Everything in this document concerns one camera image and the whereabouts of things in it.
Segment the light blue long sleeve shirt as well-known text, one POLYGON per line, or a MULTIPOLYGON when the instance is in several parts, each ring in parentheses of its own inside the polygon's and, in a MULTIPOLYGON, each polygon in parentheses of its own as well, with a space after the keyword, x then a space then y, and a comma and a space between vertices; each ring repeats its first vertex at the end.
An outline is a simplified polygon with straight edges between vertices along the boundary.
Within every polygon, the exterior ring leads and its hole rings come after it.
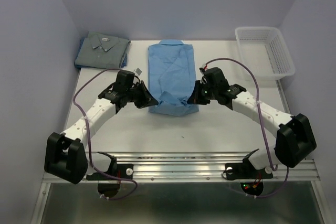
POLYGON ((148 47, 148 88, 158 105, 149 112, 185 116, 199 111, 188 104, 196 82, 194 48, 180 40, 161 40, 148 47))

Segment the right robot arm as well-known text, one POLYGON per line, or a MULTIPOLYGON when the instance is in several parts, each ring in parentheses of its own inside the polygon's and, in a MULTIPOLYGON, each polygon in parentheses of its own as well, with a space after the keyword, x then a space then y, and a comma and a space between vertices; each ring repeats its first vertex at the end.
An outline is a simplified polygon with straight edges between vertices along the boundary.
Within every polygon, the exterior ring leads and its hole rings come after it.
POLYGON ((253 96, 244 87, 230 85, 218 67, 200 69, 201 80, 195 87, 189 104, 207 105, 212 100, 230 110, 240 113, 260 125, 262 135, 270 132, 275 137, 274 146, 264 141, 263 149, 247 154, 241 162, 227 163, 222 176, 226 180, 254 179, 260 175, 272 178, 278 165, 296 167, 317 148, 309 119, 299 113, 281 112, 253 96))

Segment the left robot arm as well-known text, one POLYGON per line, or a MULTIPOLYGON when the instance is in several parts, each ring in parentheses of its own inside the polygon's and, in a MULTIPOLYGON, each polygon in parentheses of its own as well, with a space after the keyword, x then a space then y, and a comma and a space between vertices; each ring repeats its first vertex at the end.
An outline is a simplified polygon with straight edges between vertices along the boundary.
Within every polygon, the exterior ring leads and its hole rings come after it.
POLYGON ((73 184, 86 175, 99 172, 104 178, 116 175, 117 166, 104 161, 99 168, 92 159, 91 139, 98 130, 128 103, 138 109, 158 105, 134 72, 121 70, 114 83, 107 86, 88 111, 74 101, 81 111, 81 118, 61 133, 53 132, 47 139, 44 170, 73 184))

